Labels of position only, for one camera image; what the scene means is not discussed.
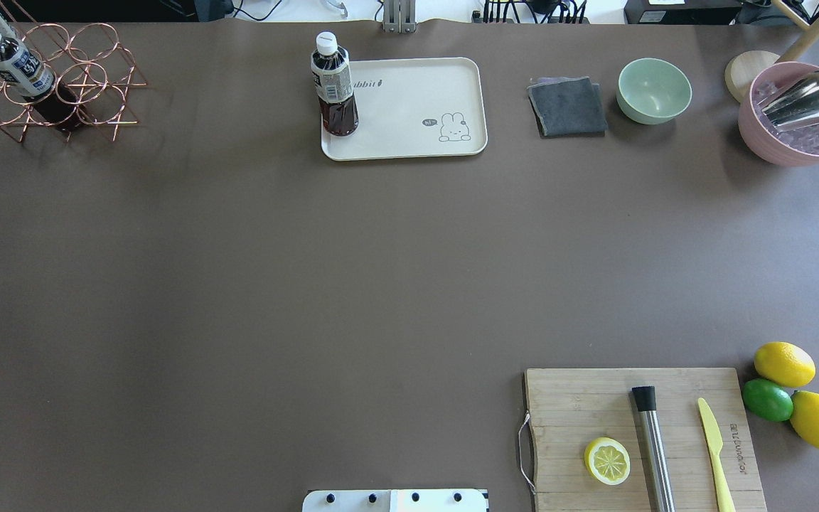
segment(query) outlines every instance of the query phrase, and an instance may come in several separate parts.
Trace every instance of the folded napkin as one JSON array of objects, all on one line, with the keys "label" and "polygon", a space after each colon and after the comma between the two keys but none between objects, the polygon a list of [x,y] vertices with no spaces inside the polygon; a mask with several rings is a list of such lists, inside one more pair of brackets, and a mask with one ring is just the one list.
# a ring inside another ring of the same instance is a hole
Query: folded napkin
[{"label": "folded napkin", "polygon": [[608,129],[599,84],[582,78],[539,78],[527,87],[544,137],[599,133]]}]

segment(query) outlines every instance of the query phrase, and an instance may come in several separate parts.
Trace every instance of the metal ice scoop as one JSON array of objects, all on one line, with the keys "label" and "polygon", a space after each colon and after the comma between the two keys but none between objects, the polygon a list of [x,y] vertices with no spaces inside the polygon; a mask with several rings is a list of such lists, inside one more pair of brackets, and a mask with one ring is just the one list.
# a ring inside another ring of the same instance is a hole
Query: metal ice scoop
[{"label": "metal ice scoop", "polygon": [[819,70],[804,75],[775,100],[764,105],[764,116],[778,131],[819,123]]}]

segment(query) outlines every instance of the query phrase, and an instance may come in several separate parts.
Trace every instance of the white plate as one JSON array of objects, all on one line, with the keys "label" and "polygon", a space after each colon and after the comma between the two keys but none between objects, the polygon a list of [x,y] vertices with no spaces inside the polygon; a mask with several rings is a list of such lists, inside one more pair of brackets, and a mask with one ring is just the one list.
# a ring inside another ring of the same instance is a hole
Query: white plate
[{"label": "white plate", "polygon": [[321,128],[334,160],[475,155],[488,143],[478,67],[468,58],[350,63],[358,128],[336,137]]}]

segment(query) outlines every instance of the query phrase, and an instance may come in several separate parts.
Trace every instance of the lemon slice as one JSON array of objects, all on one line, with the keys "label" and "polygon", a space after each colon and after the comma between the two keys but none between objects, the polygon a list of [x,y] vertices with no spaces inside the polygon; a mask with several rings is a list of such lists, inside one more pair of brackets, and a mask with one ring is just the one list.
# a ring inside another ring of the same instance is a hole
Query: lemon slice
[{"label": "lemon slice", "polygon": [[592,476],[607,486],[617,486],[631,474],[628,451],[610,437],[590,441],[583,453],[583,462]]}]

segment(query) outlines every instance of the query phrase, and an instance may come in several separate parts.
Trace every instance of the green lime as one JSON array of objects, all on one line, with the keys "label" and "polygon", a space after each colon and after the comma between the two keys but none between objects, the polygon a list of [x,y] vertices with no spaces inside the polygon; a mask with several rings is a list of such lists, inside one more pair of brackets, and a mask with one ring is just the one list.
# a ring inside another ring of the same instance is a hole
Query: green lime
[{"label": "green lime", "polygon": [[748,411],[770,421],[786,421],[794,409],[789,393],[767,379],[754,379],[745,383],[742,399]]}]

